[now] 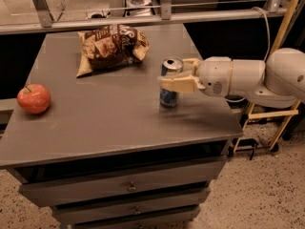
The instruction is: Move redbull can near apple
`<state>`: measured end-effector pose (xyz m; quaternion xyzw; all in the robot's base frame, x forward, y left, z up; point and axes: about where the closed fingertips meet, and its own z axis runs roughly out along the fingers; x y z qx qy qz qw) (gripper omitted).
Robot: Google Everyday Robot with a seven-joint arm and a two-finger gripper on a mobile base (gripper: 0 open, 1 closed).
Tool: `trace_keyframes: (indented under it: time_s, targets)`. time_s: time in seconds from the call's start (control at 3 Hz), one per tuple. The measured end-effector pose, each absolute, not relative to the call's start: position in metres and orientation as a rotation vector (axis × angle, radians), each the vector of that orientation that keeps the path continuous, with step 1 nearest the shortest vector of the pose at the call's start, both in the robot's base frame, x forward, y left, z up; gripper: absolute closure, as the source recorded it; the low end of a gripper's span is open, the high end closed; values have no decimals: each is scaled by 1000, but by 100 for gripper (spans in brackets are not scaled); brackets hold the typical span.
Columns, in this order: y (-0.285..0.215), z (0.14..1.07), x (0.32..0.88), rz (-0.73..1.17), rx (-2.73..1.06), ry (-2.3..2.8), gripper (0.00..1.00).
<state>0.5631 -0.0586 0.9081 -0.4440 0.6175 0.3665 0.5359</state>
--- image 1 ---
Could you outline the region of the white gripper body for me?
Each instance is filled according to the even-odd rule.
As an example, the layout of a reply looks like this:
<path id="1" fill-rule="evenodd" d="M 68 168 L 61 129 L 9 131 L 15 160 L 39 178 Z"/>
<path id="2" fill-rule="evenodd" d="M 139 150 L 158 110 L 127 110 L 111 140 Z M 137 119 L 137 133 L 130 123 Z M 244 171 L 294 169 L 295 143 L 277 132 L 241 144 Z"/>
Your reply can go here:
<path id="1" fill-rule="evenodd" d="M 205 87 L 202 93 L 208 96 L 226 96 L 229 93 L 232 59 L 209 57 L 200 61 L 196 75 Z"/>

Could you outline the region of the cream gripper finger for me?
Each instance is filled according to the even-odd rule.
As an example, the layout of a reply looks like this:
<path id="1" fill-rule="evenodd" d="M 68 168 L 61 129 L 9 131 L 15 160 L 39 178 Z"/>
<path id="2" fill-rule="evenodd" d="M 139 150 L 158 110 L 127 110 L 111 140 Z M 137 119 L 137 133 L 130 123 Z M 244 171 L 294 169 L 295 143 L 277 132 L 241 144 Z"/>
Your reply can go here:
<path id="1" fill-rule="evenodd" d="M 196 91 L 204 91 L 206 87 L 199 82 L 195 76 L 188 75 L 183 77 L 163 77 L 158 78 L 162 89 L 183 94 L 193 94 Z"/>
<path id="2" fill-rule="evenodd" d="M 196 75 L 198 64 L 201 62 L 198 58 L 184 58 L 183 63 L 183 72 L 190 73 L 191 75 Z"/>

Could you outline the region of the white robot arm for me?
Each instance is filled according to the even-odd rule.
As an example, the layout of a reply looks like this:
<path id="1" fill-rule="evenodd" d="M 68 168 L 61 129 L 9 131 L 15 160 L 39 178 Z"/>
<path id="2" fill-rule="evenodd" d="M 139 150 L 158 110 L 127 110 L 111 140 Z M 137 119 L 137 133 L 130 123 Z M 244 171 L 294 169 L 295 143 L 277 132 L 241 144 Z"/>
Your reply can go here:
<path id="1" fill-rule="evenodd" d="M 256 105 L 288 108 L 305 102 L 305 53 L 283 48 L 267 61 L 209 57 L 189 58 L 180 73 L 158 78 L 160 87 L 177 93 L 200 91 L 207 96 L 241 96 Z"/>

